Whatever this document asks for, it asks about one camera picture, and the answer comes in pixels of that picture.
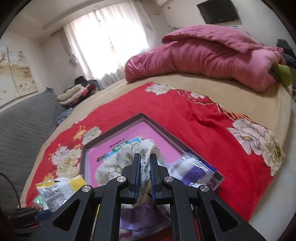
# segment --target plastic bag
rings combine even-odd
[[[208,184],[214,172],[193,156],[184,154],[178,161],[167,164],[170,176],[181,180],[185,185],[199,187]]]
[[[55,212],[62,206],[77,190],[86,185],[81,175],[70,180],[49,180],[36,184],[36,188],[48,208]]]

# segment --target pink comforter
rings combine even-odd
[[[282,48],[261,46],[246,33],[223,26],[179,29],[165,35],[162,42],[166,44],[128,60],[125,67],[127,82],[182,72],[236,79],[263,92],[276,82],[268,73],[272,64],[286,64]]]

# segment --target television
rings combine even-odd
[[[197,5],[206,24],[222,23],[238,19],[238,14],[230,0],[208,0]]]

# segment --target gray quilted cushion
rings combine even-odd
[[[0,172],[12,181],[19,196],[41,146],[57,127],[56,117],[64,110],[47,90],[0,113]],[[15,210],[17,203],[13,188],[0,176],[2,210]]]

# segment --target black cable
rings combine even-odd
[[[12,181],[9,180],[9,178],[6,175],[4,175],[3,173],[1,173],[1,172],[0,172],[0,176],[3,176],[11,184],[11,186],[12,186],[12,188],[15,191],[15,194],[17,196],[17,201],[19,203],[19,208],[21,208],[21,206],[20,206],[20,197],[18,196],[17,190],[16,190],[15,186],[13,185]]]

